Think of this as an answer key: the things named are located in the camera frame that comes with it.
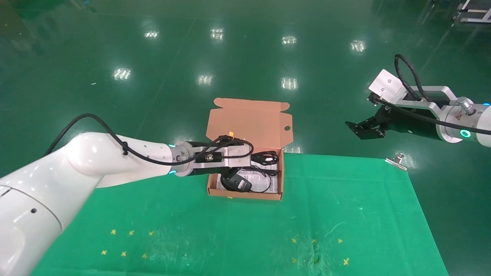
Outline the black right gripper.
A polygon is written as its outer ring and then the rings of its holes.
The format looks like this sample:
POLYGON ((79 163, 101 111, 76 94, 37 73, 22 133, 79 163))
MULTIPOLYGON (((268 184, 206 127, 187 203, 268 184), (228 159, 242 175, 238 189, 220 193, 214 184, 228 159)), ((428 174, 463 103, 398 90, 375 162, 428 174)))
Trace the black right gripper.
POLYGON ((435 124, 410 117, 386 105, 379 108, 377 117, 367 118, 360 123, 346 121, 345 124, 360 139, 384 138, 386 136, 385 130, 411 133, 415 136, 429 139, 440 139, 435 124))

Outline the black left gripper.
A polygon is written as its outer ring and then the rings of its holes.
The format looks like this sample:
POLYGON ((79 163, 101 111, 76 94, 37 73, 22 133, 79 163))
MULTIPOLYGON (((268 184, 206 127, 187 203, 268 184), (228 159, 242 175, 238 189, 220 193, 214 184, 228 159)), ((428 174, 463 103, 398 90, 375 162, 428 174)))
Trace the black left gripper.
POLYGON ((217 168, 195 168, 188 176, 193 175, 205 175, 205 174, 226 174, 232 168, 230 167, 217 167, 217 168))

